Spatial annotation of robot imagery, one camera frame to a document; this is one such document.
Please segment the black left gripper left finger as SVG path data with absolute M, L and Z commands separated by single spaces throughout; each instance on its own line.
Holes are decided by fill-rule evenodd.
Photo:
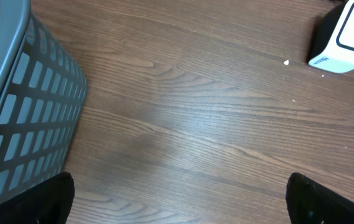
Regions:
M 0 223 L 65 224 L 75 186 L 69 172 L 61 172 L 0 204 Z

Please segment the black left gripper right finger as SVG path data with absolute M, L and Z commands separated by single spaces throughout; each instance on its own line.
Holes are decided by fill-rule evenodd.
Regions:
M 298 172 L 288 180 L 286 203 L 292 224 L 354 224 L 354 202 Z

